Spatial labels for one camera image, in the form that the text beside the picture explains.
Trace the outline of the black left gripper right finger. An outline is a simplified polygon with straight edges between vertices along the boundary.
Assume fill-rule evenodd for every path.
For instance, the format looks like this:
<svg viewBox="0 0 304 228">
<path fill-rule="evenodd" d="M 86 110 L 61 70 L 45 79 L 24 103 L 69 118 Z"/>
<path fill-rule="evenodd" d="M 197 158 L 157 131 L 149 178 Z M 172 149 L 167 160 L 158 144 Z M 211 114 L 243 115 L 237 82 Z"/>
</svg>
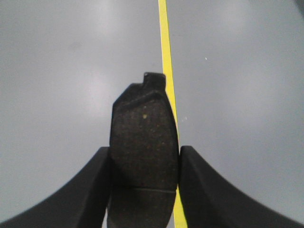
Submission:
<svg viewBox="0 0 304 228">
<path fill-rule="evenodd" d="M 191 146 L 180 151 L 179 191 L 189 228 L 302 228 L 217 173 Z"/>
</svg>

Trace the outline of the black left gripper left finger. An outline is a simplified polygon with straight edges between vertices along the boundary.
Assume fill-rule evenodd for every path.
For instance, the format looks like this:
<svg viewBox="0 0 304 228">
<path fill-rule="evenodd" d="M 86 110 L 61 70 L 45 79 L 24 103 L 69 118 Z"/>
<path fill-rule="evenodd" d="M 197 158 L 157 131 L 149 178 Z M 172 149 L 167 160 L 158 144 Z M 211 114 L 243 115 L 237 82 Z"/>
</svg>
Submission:
<svg viewBox="0 0 304 228">
<path fill-rule="evenodd" d="M 100 228 L 111 188 L 111 162 L 101 147 L 85 167 L 54 194 L 1 223 L 2 228 Z"/>
</svg>

